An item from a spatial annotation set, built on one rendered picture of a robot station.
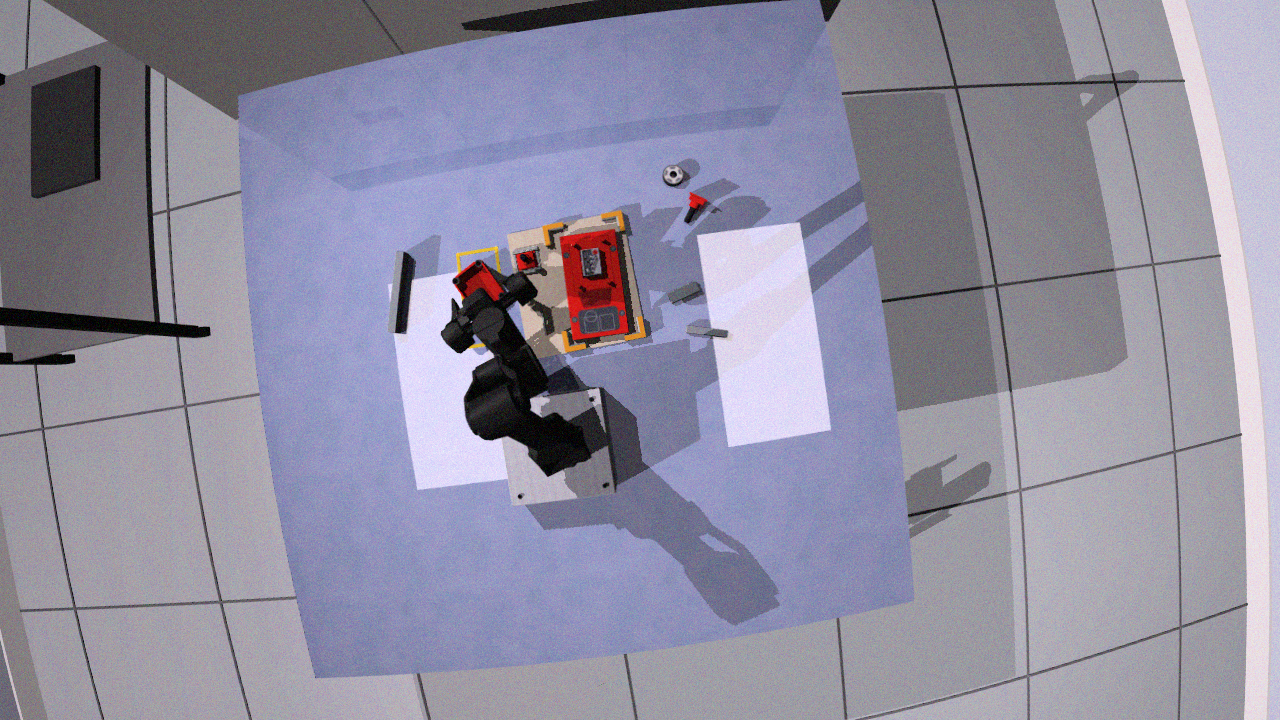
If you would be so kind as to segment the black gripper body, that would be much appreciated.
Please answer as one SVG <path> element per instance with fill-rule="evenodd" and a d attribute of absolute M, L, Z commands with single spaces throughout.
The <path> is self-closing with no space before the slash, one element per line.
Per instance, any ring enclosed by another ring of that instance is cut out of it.
<path fill-rule="evenodd" d="M 498 299 L 498 302 L 504 311 L 516 301 L 518 301 L 518 304 L 524 307 L 524 305 L 538 297 L 538 290 L 524 272 L 517 272 L 515 275 L 511 275 L 509 279 L 506 281 L 506 287 L 509 291 Z M 517 328 L 507 311 L 506 318 Z M 468 331 L 463 331 L 460 323 L 452 322 L 445 327 L 445 329 L 442 331 L 442 340 L 444 340 L 445 345 L 453 348 L 457 354 L 462 354 L 475 343 L 474 329 L 470 328 Z"/>

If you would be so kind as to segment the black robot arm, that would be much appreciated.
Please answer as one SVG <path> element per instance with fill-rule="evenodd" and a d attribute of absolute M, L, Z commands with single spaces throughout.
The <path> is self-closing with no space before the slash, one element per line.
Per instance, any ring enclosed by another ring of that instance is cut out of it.
<path fill-rule="evenodd" d="M 568 424 L 558 413 L 541 418 L 530 410 L 530 398 L 545 392 L 549 379 L 532 348 L 495 302 L 486 290 L 479 288 L 462 301 L 463 307 L 456 315 L 462 329 L 472 328 L 494 356 L 472 372 L 474 380 L 463 398 L 468 428 L 483 439 L 509 437 L 527 446 L 529 457 L 547 477 L 586 462 L 590 451 L 582 427 Z"/>

